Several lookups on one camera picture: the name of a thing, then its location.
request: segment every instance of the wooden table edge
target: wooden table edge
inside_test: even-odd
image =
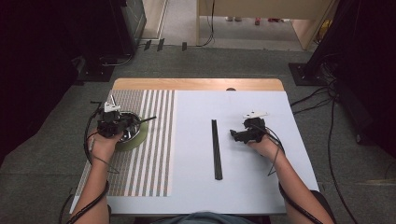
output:
[[[113,90],[179,90],[179,91],[284,91],[277,78],[154,78],[122,77]]]

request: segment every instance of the gray carpet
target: gray carpet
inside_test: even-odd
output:
[[[110,82],[72,86],[38,134],[6,157],[0,171],[0,223],[57,222],[69,190],[78,185],[85,163],[82,136],[95,109],[89,101],[105,100],[116,78],[275,77],[283,82],[290,102],[294,102],[316,88],[296,87],[288,63],[305,63],[310,57],[310,52],[296,51],[198,48],[181,51],[181,47],[166,46],[162,51],[156,51],[154,46],[147,51],[139,49],[133,60],[115,69]],[[317,96],[296,109],[313,105],[324,97]],[[338,223],[351,223],[329,170],[331,106],[295,118],[322,193]],[[357,145],[350,119],[339,104],[334,109],[331,152],[339,187],[359,223],[396,223],[396,185],[367,182],[395,178],[396,165],[390,166],[395,160],[377,146]],[[273,223],[288,222],[285,216],[271,219]],[[133,217],[112,218],[112,223],[133,221]]]

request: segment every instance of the person's right hand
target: person's right hand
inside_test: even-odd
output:
[[[247,145],[249,147],[254,148],[257,150],[262,156],[270,159],[271,162],[274,162],[276,152],[279,150],[278,153],[283,153],[280,150],[279,146],[276,145],[269,137],[268,134],[265,134],[262,137],[260,143],[257,142],[248,142]]]

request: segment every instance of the striped mat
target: striped mat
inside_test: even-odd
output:
[[[148,122],[148,136],[137,148],[116,151],[110,164],[119,174],[109,174],[108,196],[166,197],[172,184],[172,131],[174,130],[175,91],[111,91],[121,111],[132,111]],[[87,161],[77,196],[91,169]]]

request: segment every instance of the white tabletop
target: white tabletop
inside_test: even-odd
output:
[[[108,196],[113,214],[163,216],[211,211],[235,215],[284,214],[271,162],[241,142],[242,116],[262,111],[290,163],[309,189],[318,190],[312,165],[284,91],[176,91],[171,193],[167,197]],[[216,180],[211,120],[218,123],[223,179]],[[78,197],[73,201],[74,208]]]

